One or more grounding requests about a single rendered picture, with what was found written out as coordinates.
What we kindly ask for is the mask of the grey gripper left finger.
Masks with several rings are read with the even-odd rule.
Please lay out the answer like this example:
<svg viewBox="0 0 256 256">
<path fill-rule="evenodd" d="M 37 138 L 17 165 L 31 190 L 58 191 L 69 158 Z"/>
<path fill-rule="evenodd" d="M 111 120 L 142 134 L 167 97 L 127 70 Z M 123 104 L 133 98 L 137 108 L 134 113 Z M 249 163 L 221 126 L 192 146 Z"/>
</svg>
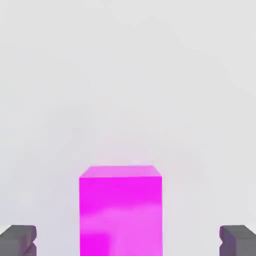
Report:
<svg viewBox="0 0 256 256">
<path fill-rule="evenodd" d="M 0 256 L 37 256 L 34 225 L 10 225 L 0 232 Z"/>
</svg>

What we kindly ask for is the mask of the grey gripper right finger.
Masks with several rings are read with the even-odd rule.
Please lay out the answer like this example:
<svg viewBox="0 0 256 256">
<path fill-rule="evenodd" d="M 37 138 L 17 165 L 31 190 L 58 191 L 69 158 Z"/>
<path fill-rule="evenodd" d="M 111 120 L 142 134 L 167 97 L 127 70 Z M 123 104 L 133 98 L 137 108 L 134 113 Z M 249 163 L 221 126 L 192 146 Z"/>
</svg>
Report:
<svg viewBox="0 0 256 256">
<path fill-rule="evenodd" d="M 245 225 L 222 225 L 219 256 L 256 256 L 256 234 Z"/>
</svg>

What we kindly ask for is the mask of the small magenta cube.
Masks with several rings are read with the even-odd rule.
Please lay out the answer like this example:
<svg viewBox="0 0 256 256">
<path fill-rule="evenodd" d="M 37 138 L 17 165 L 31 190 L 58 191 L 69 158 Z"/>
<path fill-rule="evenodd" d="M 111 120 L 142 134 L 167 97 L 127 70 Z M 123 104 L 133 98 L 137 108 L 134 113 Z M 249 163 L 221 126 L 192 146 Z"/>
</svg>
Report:
<svg viewBox="0 0 256 256">
<path fill-rule="evenodd" d="M 163 256 L 162 176 L 152 165 L 79 177 L 80 256 Z"/>
</svg>

